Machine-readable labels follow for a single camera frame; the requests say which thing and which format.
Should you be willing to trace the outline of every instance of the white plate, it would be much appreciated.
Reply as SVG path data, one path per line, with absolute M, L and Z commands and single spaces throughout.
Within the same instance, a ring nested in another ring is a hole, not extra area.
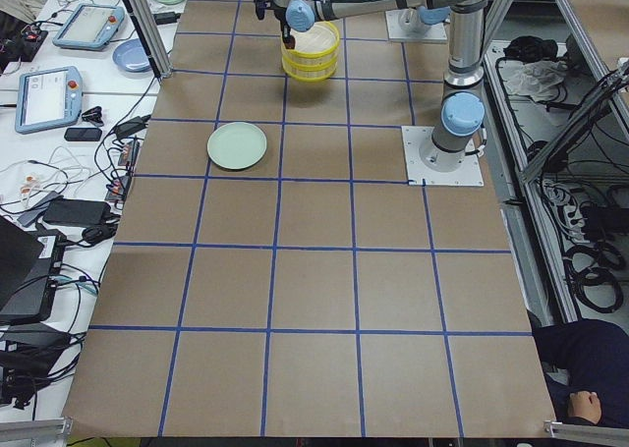
M 240 170 L 251 167 L 266 152 L 266 136 L 256 125 L 235 122 L 214 131 L 207 141 L 207 154 L 219 167 Z

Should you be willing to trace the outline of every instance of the laptop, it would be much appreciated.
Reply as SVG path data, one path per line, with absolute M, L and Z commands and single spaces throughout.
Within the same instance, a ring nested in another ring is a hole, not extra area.
M 57 230 L 24 231 L 0 218 L 0 323 L 27 324 L 50 316 L 65 236 Z

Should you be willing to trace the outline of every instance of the white mounting plate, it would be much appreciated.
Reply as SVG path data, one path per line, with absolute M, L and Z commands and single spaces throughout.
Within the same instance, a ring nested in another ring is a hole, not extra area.
M 479 158 L 466 155 L 461 166 L 452 172 L 438 172 L 429 168 L 420 157 L 420 145 L 430 140 L 434 128 L 430 126 L 403 126 L 404 157 L 409 185 L 443 185 L 448 187 L 482 187 L 483 175 Z M 474 150 L 470 140 L 465 150 Z
M 432 25 L 426 32 L 406 32 L 400 27 L 399 19 L 402 12 L 404 10 L 390 10 L 386 12 L 386 28 L 389 32 L 389 41 L 424 42 L 426 44 L 445 44 L 448 42 L 443 23 Z

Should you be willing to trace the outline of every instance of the blue joint cap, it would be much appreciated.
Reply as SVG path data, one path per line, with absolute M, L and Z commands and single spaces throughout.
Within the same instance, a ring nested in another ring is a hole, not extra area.
M 485 107 L 472 93 L 460 92 L 448 97 L 441 109 L 441 122 L 454 136 L 471 136 L 483 122 Z
M 450 16 L 450 7 L 433 8 L 432 10 L 420 7 L 419 13 L 420 20 L 424 25 L 437 25 L 443 23 Z
M 291 0 L 286 8 L 286 23 L 298 32 L 306 32 L 315 24 L 315 12 L 304 0 Z

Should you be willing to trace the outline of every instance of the clothing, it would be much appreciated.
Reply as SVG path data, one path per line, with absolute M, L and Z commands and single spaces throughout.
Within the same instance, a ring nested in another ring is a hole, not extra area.
M 629 428 L 629 335 L 620 327 L 597 319 L 534 328 L 542 362 L 570 373 L 569 384 L 550 378 L 548 392 L 557 420 L 577 423 L 567 416 L 570 393 L 599 395 L 599 426 Z
M 12 37 L 15 33 L 9 31 L 11 27 L 34 22 L 42 6 L 41 0 L 0 0 L 0 38 Z

